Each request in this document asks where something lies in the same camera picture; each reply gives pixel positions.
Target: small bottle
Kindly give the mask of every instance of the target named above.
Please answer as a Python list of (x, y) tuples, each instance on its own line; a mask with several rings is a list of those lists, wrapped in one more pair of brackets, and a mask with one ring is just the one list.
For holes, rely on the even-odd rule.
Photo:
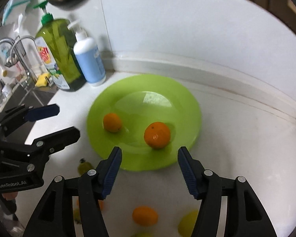
[(73, 52), (85, 79), (92, 86), (103, 84), (106, 74), (95, 40), (80, 28), (78, 20), (69, 24), (68, 29), (73, 29), (76, 33), (77, 42), (73, 46)]

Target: green dish soap bottle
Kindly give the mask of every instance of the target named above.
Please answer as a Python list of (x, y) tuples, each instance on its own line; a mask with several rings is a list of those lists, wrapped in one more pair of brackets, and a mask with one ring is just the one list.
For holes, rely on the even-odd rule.
[(34, 8), (41, 8), (45, 15), (42, 17), (42, 27), (35, 36), (35, 44), (45, 67), (51, 74), (54, 83), (64, 91), (76, 91), (86, 82), (80, 69), (73, 46), (76, 36), (67, 26), (70, 21), (55, 19), (46, 12), (47, 1)]

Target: blue label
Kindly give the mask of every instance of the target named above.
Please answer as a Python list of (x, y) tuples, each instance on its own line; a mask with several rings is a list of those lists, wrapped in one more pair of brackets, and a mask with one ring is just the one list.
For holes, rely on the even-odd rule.
[(88, 83), (94, 84), (103, 79), (105, 69), (97, 47), (94, 50), (76, 55), (76, 58)]

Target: green pump cap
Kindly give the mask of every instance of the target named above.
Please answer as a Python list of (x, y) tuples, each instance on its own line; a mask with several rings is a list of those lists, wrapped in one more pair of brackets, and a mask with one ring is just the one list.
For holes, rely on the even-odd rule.
[(54, 19), (53, 15), (50, 13), (47, 13), (47, 11), (46, 11), (47, 3), (48, 3), (48, 1), (44, 1), (44, 2), (41, 2), (33, 7), (34, 9), (41, 8), (43, 10), (43, 12), (45, 13), (45, 15), (41, 19), (42, 25), (45, 25)]

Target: tangerine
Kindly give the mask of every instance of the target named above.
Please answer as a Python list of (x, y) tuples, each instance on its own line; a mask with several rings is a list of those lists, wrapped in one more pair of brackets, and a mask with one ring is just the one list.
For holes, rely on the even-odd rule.
[(141, 226), (152, 226), (158, 222), (158, 214), (152, 208), (141, 206), (134, 209), (133, 220)]
[(171, 139), (169, 127), (162, 122), (150, 124), (144, 133), (145, 142), (153, 149), (162, 149), (168, 145)]
[(116, 113), (109, 113), (103, 118), (103, 127), (111, 133), (117, 133), (122, 129), (122, 121)]

